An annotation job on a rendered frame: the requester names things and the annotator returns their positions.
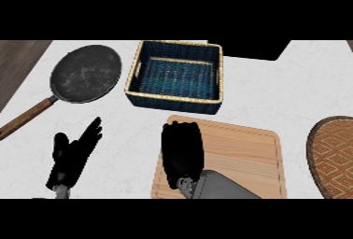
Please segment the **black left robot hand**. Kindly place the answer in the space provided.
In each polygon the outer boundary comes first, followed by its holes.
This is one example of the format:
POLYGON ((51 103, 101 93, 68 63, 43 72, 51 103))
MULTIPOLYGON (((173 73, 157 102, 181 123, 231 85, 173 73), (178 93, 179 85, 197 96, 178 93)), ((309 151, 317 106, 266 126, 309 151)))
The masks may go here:
POLYGON ((54 190, 64 185, 70 189, 77 183, 83 169, 102 138, 102 119, 96 118, 77 140, 70 141, 64 133, 54 137, 54 167, 46 187, 54 190))

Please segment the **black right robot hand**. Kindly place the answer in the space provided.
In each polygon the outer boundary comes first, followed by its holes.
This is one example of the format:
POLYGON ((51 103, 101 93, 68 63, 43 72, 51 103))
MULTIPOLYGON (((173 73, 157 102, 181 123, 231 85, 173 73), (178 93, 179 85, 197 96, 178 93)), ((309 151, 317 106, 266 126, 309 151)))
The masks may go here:
POLYGON ((173 190, 178 181, 191 177, 195 181, 204 169, 204 147, 198 124, 176 120, 166 123, 161 132, 163 167, 173 190))

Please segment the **pale wooden cutting board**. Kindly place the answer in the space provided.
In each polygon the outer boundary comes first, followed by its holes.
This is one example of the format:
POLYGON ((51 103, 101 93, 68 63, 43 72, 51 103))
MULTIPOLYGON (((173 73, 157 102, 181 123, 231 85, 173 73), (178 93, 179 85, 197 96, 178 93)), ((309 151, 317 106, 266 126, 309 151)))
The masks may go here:
POLYGON ((173 121, 195 122, 203 136, 204 170, 215 170, 241 184, 262 199, 286 199, 281 140, 266 130, 172 116, 173 121))

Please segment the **blue wicker basket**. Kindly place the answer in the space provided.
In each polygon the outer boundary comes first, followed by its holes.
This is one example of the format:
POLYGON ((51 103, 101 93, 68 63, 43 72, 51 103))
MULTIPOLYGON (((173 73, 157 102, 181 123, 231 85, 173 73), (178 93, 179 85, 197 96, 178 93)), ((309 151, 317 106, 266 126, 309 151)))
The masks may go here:
POLYGON ((223 102, 222 46, 142 40, 125 92, 135 106, 216 115, 223 102))

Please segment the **brown woven patterned placemat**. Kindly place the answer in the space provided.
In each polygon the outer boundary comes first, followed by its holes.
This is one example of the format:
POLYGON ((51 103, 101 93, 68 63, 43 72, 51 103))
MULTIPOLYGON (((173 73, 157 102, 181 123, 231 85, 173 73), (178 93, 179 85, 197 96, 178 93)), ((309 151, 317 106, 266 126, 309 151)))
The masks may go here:
POLYGON ((353 117, 328 117, 315 124, 306 159, 322 197, 353 199, 353 117))

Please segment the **black flat appliance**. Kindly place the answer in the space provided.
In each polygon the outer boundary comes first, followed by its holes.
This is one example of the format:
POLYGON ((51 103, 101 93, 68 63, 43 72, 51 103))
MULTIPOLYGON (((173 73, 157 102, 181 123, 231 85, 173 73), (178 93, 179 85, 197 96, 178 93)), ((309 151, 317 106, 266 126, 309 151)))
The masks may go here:
POLYGON ((225 56, 275 61, 290 44, 290 40, 212 39, 209 43, 222 46, 225 56))

